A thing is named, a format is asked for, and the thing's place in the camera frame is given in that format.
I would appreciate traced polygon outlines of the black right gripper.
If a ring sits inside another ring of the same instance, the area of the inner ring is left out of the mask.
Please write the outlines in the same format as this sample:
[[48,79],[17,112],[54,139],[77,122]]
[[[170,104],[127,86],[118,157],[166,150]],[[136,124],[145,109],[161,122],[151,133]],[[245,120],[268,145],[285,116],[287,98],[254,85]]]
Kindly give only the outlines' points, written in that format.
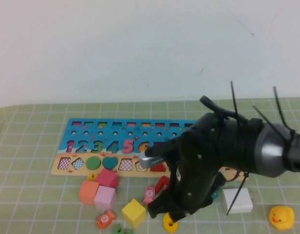
[[159,195],[147,205],[152,219],[169,212],[172,222],[176,223],[213,203],[211,190],[220,168],[214,144],[204,137],[186,133],[179,137],[177,150],[180,160],[171,177],[174,181],[170,183],[173,207],[168,211],[168,195]]

